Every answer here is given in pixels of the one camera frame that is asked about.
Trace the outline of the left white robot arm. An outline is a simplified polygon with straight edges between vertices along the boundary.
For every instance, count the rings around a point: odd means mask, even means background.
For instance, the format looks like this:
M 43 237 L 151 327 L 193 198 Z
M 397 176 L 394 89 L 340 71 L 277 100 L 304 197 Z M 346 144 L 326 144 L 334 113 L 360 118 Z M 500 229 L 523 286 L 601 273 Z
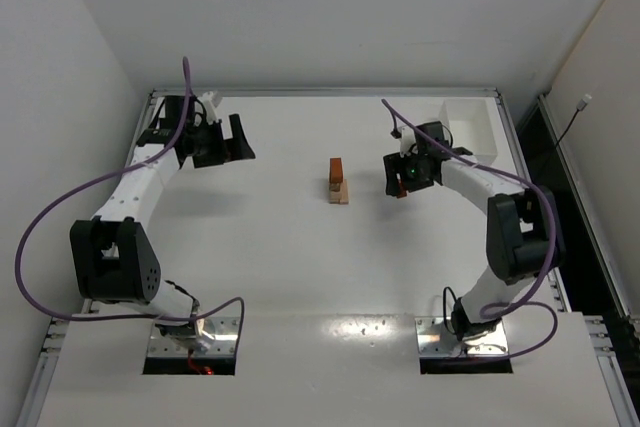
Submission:
M 224 136 L 217 114 L 221 100 L 215 91 L 162 98 L 136 141 L 134 171 L 122 175 L 91 219 L 70 229 L 83 298 L 150 315 L 162 336 L 192 350 L 213 341 L 213 325 L 200 318 L 195 297 L 164 278 L 146 229 L 161 194 L 186 161 L 207 168 L 254 158 L 239 115 L 230 115 L 231 135 Z

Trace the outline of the long light wood plank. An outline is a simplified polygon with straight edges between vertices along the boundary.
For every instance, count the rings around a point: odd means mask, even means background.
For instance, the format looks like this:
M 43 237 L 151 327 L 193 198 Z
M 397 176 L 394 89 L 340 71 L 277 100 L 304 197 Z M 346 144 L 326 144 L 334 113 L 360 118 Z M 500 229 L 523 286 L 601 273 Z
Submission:
M 342 203 L 342 192 L 340 190 L 329 191 L 329 203 L 330 204 L 341 204 Z

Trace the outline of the red-brown wedge block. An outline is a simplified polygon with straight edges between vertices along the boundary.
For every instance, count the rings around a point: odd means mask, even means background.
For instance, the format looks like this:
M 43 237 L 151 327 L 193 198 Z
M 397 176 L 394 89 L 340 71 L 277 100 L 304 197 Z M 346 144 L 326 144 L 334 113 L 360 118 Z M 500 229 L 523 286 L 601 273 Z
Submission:
M 404 187 L 401 177 L 397 176 L 396 181 L 397 181 L 397 189 L 396 189 L 395 197 L 398 199 L 405 198 L 407 196 L 407 191 Z

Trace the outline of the red-brown arch block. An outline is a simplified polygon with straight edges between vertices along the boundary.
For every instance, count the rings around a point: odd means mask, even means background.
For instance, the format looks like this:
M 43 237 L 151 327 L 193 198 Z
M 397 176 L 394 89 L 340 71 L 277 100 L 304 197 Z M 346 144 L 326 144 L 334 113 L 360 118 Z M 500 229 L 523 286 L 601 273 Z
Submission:
M 329 183 L 341 184 L 344 181 L 342 159 L 333 157 L 329 159 Z

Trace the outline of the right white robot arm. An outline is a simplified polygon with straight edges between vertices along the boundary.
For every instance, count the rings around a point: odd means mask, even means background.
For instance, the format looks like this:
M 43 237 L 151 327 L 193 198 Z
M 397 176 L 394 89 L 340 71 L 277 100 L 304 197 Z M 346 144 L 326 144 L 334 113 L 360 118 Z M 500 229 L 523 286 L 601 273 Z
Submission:
M 383 158 L 387 195 L 401 198 L 434 185 L 452 190 L 486 217 L 487 267 L 454 301 L 445 326 L 458 340 L 483 334 L 526 304 L 565 253 L 553 194 L 481 164 L 456 147 L 439 121 L 395 126 L 395 153 Z

